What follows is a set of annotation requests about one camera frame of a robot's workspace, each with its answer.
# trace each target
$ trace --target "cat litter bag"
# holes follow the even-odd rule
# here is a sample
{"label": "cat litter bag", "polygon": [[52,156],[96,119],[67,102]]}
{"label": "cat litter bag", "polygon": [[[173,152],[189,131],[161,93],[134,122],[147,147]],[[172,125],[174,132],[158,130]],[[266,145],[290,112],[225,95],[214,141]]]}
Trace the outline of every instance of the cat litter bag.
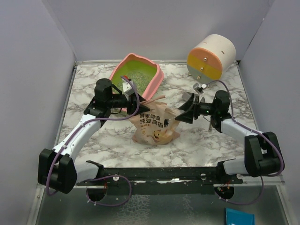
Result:
{"label": "cat litter bag", "polygon": [[141,102],[150,108],[149,112],[141,113],[129,119],[136,127],[134,142],[148,145],[168,144],[180,136],[175,131],[179,121],[175,117],[181,114],[181,110],[167,108],[166,103],[156,100],[165,98],[160,96],[154,100]]}

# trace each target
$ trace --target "marble tabletop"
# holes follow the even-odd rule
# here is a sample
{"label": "marble tabletop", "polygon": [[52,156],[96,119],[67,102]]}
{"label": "marble tabletop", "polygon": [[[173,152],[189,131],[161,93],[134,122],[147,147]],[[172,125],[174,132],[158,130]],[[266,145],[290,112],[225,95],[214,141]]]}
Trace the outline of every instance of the marble tabletop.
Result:
{"label": "marble tabletop", "polygon": [[[83,111],[94,96],[96,81],[108,78],[117,63],[78,65],[75,74],[60,141],[75,127]],[[168,107],[178,107],[184,100],[185,91],[193,92],[196,82],[188,75],[184,64],[160,64],[165,78],[155,96],[164,94],[161,100]],[[237,65],[232,64],[223,73],[223,80],[230,90],[237,120],[255,128],[252,113],[240,79]],[[222,84],[206,89],[205,100],[212,102]],[[75,163],[92,160],[105,167],[172,167],[172,166],[215,166],[218,161],[243,156],[243,146],[233,138],[209,131],[209,122],[199,117],[193,124],[181,122],[176,131],[180,137],[167,145],[149,146],[133,142],[135,127],[128,120],[107,121],[85,144]]]}

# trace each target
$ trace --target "pink litter box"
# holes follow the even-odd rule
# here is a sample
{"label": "pink litter box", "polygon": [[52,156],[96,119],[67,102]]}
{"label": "pink litter box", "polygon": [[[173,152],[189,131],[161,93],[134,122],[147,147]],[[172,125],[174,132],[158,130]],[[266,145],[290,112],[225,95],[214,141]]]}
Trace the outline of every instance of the pink litter box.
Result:
{"label": "pink litter box", "polygon": [[109,79],[123,90],[121,76],[124,75],[135,82],[138,93],[146,100],[152,98],[164,79],[164,73],[157,63],[133,53],[117,65]]}

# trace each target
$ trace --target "blue object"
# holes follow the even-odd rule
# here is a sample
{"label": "blue object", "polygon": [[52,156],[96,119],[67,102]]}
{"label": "blue object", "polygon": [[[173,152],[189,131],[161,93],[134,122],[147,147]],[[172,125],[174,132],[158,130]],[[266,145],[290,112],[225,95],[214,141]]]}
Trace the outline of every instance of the blue object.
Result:
{"label": "blue object", "polygon": [[226,225],[255,225],[255,216],[251,213],[226,208]]}

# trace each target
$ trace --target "gray floor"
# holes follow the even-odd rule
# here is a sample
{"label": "gray floor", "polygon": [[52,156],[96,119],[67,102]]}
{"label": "gray floor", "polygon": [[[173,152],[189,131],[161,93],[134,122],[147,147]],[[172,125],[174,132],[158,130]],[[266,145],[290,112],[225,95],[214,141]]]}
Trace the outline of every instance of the gray floor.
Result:
{"label": "gray floor", "polygon": [[[232,200],[249,202],[260,187],[236,187]],[[107,196],[115,203],[120,196]],[[84,188],[68,195],[44,195],[38,225],[224,225],[225,207],[255,214],[256,225],[287,225],[276,186],[268,186],[261,200],[250,206],[225,203],[215,195],[134,195],[124,206],[108,208],[87,203]]]}

